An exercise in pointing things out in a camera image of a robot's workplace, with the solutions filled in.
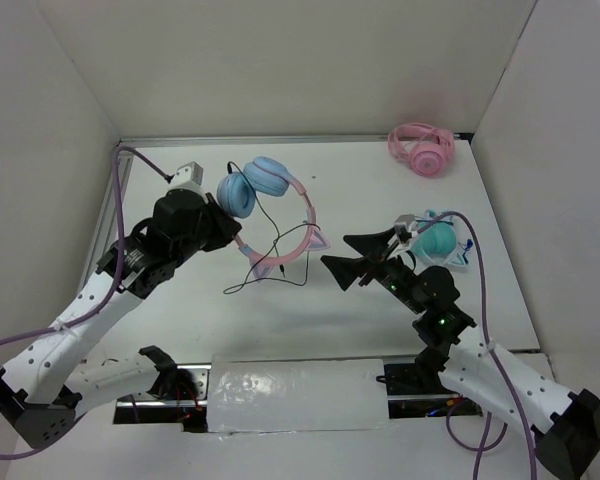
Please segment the blue pink cat-ear headphones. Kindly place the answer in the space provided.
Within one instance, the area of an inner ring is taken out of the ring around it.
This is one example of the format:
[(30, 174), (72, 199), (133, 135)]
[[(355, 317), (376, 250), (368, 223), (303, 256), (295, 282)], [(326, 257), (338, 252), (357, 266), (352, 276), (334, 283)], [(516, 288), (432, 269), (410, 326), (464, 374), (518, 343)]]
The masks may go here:
[(250, 264), (248, 277), (262, 281), (270, 273), (296, 260), (302, 254), (324, 251), (330, 243), (317, 223), (315, 206), (305, 186), (280, 162), (269, 157), (256, 157), (241, 170), (228, 167), (228, 175), (219, 183), (216, 200), (220, 207), (231, 217), (246, 219), (259, 202), (259, 194), (275, 198), (283, 197), (293, 188), (306, 206), (306, 228), (299, 245), (290, 253), (282, 256), (261, 254), (251, 248), (239, 235), (234, 239), (238, 250)]

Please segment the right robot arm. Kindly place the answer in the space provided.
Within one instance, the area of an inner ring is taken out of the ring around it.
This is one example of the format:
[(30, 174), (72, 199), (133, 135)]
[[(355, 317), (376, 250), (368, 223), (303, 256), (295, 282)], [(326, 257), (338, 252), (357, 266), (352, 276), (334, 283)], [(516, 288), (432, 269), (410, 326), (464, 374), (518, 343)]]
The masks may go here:
[(559, 479), (579, 479), (600, 452), (600, 399), (579, 393), (526, 365), (462, 311), (452, 273), (432, 265), (415, 272), (398, 256), (393, 229), (347, 235), (356, 258), (324, 255), (342, 290), (377, 282), (417, 319), (425, 348), (415, 358), (421, 388), (456, 392), (499, 418), (526, 440), (537, 463)]

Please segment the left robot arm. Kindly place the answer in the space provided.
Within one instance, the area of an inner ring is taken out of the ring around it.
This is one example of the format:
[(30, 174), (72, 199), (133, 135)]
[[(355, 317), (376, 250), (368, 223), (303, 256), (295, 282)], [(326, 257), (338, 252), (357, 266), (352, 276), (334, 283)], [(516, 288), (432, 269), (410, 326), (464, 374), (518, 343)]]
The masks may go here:
[(151, 217), (112, 244), (84, 288), (52, 325), (0, 366), (0, 413), (39, 452), (62, 438), (88, 411), (131, 394), (169, 397), (190, 374), (151, 345), (112, 363), (83, 361), (123, 317), (199, 251), (229, 245), (240, 224), (212, 195), (185, 189), (156, 201)]

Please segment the teal cat-ear headphones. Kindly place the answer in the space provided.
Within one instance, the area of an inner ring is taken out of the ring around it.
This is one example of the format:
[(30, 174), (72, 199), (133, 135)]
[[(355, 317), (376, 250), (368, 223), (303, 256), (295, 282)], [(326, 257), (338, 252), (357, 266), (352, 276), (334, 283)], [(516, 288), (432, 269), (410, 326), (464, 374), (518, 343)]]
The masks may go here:
[(427, 265), (466, 268), (469, 264), (468, 252), (473, 247), (472, 240), (468, 239), (465, 243), (458, 240), (453, 215), (440, 221), (435, 220), (437, 216), (434, 210), (426, 210), (416, 217), (417, 228), (429, 224), (431, 227), (417, 236), (411, 251)]

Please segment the white taped cover plate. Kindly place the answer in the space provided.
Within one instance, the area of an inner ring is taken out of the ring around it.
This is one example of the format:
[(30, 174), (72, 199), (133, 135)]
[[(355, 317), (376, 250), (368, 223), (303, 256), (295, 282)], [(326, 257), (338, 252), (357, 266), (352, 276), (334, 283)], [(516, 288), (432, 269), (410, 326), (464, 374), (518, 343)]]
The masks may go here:
[(213, 433), (358, 431), (389, 425), (379, 359), (217, 363), (207, 396)]

